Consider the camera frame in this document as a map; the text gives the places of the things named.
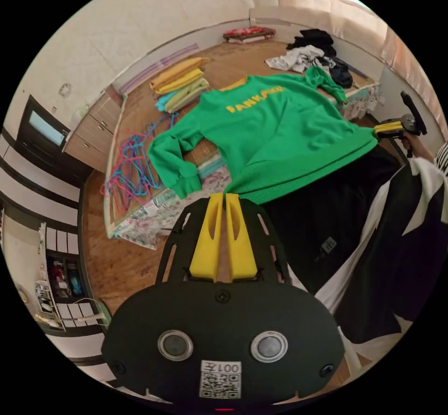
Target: pile of clothes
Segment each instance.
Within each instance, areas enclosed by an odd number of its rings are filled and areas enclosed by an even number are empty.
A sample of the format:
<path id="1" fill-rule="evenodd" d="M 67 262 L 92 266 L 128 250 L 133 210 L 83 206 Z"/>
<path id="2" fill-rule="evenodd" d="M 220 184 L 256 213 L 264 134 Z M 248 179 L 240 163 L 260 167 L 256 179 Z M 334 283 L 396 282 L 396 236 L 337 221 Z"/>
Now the pile of clothes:
<path id="1" fill-rule="evenodd" d="M 201 70 L 205 57 L 185 59 L 154 78 L 150 87 L 161 95 L 155 106 L 160 112 L 175 113 L 199 98 L 210 88 Z"/>
<path id="2" fill-rule="evenodd" d="M 332 37 L 320 29 L 305 29 L 300 33 L 302 36 L 296 36 L 294 43 L 286 47 L 285 55 L 266 59 L 266 64 L 272 69 L 299 73 L 315 65 L 326 70 L 337 85 L 349 89 L 353 77 L 349 65 L 336 56 Z"/>
<path id="3" fill-rule="evenodd" d="M 223 34 L 223 38 L 230 43 L 250 43 L 272 39 L 275 29 L 264 27 L 249 27 L 232 29 Z"/>

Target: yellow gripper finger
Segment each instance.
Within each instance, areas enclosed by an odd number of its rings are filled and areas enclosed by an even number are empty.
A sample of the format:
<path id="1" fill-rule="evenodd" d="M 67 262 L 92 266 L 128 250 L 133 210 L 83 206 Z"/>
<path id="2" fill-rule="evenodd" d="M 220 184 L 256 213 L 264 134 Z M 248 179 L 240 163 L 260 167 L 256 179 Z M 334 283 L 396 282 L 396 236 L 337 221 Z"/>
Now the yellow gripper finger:
<path id="1" fill-rule="evenodd" d="M 225 207 L 231 281 L 255 278 L 257 265 L 238 195 L 227 193 Z"/>
<path id="2" fill-rule="evenodd" d="M 217 281 L 222 219 L 223 193 L 212 194 L 190 265 L 194 278 Z"/>
<path id="3" fill-rule="evenodd" d="M 385 132 L 385 131 L 394 131 L 397 129 L 403 129 L 403 125 L 400 121 L 396 121 L 393 123 L 385 123 L 385 124 L 379 124 L 378 126 L 375 126 L 375 133 L 378 134 L 378 132 Z"/>

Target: person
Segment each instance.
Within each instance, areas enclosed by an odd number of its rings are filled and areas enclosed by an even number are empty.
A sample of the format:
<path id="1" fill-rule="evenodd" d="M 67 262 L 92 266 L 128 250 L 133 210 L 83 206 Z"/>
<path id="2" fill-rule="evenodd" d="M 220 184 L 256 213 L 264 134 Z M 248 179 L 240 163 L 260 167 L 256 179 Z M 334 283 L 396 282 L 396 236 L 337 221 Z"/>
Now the person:
<path id="1" fill-rule="evenodd" d="M 294 286 L 333 314 L 355 351 L 378 360 L 416 320 L 448 247 L 447 145 L 405 135 L 401 165 L 380 145 L 262 205 Z"/>
<path id="2" fill-rule="evenodd" d="M 435 156 L 425 147 L 420 137 L 409 132 L 404 133 L 401 143 L 406 150 L 412 149 L 416 157 L 434 163 L 448 177 L 448 141 L 438 150 Z"/>

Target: sweatshirt cuff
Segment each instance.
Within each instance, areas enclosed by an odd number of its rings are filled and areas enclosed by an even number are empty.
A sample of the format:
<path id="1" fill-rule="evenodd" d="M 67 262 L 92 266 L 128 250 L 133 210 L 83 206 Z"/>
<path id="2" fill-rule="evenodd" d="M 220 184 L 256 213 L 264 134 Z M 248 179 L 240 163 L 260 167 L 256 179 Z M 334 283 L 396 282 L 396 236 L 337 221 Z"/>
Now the sweatshirt cuff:
<path id="1" fill-rule="evenodd" d="M 185 199 L 188 194 L 202 190 L 202 183 L 199 176 L 184 177 L 173 186 L 173 191 L 179 199 Z"/>

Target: screw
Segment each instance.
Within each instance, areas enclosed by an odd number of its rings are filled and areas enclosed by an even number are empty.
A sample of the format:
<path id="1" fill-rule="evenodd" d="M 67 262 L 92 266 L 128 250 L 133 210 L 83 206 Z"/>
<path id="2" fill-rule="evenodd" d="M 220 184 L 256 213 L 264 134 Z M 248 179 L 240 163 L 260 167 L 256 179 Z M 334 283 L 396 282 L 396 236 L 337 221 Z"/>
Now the screw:
<path id="1" fill-rule="evenodd" d="M 113 372 L 117 374 L 125 374 L 126 369 L 125 366 L 121 362 L 115 362 L 112 364 L 111 369 Z"/>
<path id="2" fill-rule="evenodd" d="M 220 290 L 216 293 L 215 298 L 219 303 L 227 303 L 230 300 L 230 293 L 226 290 Z"/>
<path id="3" fill-rule="evenodd" d="M 333 369 L 334 369 L 333 364 L 327 364 L 325 367 L 323 367 L 323 368 L 320 370 L 319 375 L 320 375 L 322 378 L 325 378 L 326 376 L 328 376 L 328 375 L 333 371 Z"/>

